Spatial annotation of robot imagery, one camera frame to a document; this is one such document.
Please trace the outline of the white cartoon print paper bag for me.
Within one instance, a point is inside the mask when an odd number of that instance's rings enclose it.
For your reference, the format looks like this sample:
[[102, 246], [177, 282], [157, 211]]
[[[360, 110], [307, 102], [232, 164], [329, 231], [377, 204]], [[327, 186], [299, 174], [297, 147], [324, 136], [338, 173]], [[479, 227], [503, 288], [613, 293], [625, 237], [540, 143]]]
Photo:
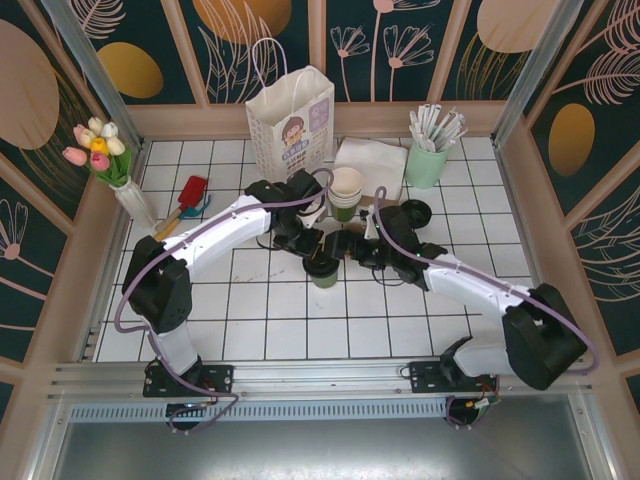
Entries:
[[261, 90], [245, 102], [245, 108], [258, 170], [270, 182], [284, 182], [332, 157], [335, 86], [311, 65], [286, 71], [268, 85], [258, 64], [258, 49], [263, 46], [276, 47], [285, 55], [274, 38], [254, 43], [251, 60]]

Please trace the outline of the stack of green paper cups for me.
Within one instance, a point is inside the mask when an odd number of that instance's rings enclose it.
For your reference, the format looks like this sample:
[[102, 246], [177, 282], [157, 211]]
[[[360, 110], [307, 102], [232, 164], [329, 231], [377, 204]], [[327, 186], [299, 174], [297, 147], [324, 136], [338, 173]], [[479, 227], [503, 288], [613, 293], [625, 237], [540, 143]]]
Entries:
[[362, 196], [363, 185], [363, 177], [357, 170], [350, 167], [333, 170], [333, 182], [327, 195], [336, 221], [345, 223], [353, 218]]

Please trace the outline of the mint green straw holder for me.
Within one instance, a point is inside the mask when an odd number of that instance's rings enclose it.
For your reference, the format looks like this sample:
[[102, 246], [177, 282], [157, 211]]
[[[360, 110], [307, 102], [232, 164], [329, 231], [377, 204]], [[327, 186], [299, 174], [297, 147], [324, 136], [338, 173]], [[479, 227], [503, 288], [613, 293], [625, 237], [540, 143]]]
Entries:
[[429, 189], [439, 181], [449, 151], [429, 152], [417, 142], [413, 142], [409, 149], [405, 168], [407, 183], [419, 189]]

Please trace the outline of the stack of white napkins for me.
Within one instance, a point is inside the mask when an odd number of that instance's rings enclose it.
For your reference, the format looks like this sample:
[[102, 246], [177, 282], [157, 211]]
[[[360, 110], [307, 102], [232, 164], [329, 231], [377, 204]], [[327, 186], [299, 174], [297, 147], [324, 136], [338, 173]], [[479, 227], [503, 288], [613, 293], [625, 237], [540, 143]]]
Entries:
[[357, 170], [363, 177], [364, 197], [386, 188], [385, 200], [398, 202], [402, 195], [408, 150], [375, 140], [345, 137], [337, 150], [334, 166]]

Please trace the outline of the white ribbed vase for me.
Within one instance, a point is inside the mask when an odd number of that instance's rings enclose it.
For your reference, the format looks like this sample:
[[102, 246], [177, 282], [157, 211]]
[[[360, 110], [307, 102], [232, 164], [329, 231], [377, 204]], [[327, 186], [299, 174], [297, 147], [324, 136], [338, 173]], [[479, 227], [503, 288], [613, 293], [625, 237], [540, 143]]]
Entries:
[[115, 197], [135, 224], [150, 229], [157, 221], [157, 211], [139, 185], [129, 179], [121, 187], [113, 187]]

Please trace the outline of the aluminium mounting rail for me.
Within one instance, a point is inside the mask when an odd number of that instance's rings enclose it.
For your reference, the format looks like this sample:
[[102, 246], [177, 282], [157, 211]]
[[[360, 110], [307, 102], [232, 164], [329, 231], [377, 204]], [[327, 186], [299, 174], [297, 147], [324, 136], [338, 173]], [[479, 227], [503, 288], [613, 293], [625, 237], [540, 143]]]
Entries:
[[[407, 358], [239, 361], [232, 392], [246, 401], [408, 397]], [[58, 364], [46, 387], [54, 401], [142, 400], [144, 362]]]

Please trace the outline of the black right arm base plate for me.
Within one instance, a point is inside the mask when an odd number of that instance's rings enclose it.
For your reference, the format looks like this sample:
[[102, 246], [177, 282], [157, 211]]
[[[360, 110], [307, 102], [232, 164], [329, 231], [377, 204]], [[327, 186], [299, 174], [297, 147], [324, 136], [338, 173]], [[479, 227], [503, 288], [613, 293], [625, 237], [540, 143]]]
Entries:
[[470, 377], [455, 363], [440, 360], [415, 361], [408, 364], [413, 393], [477, 393], [498, 391], [498, 378], [490, 375]]

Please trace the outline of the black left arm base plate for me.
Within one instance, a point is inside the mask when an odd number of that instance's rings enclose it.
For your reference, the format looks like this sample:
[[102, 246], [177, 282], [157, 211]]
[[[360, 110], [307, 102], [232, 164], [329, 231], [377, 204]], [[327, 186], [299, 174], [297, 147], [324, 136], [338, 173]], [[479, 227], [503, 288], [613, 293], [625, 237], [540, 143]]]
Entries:
[[[197, 392], [177, 382], [157, 361], [145, 367], [142, 395], [145, 398], [196, 397]], [[233, 385], [234, 367], [210, 365], [202, 370], [196, 385], [210, 391], [230, 393]]]

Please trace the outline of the aluminium frame post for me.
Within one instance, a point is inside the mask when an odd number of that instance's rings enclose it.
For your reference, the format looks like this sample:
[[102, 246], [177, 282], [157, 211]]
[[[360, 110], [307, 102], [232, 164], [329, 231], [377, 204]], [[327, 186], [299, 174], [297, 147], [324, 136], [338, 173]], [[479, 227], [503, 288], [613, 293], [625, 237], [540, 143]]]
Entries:
[[71, 6], [66, 0], [41, 0], [41, 3], [86, 73], [110, 117], [118, 125], [120, 135], [130, 149], [138, 153], [144, 140], [139, 135], [121, 95], [109, 78], [93, 45], [82, 31]]
[[557, 52], [576, 22], [584, 0], [560, 0], [545, 24], [491, 133], [492, 146], [500, 150], [518, 123], [522, 112]]

